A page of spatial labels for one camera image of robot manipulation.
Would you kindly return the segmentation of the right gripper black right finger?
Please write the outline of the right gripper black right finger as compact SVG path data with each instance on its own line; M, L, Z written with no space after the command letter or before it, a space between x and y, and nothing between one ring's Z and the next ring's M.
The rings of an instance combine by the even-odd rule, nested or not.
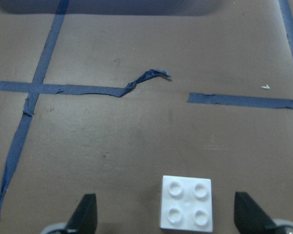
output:
M235 192L234 224L240 234L273 234L277 225L246 192Z

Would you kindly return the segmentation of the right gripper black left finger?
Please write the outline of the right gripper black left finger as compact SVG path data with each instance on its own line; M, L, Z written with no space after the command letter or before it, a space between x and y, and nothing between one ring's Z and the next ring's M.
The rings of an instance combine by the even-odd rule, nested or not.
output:
M85 194L64 228L65 234L94 234L97 229L96 194Z

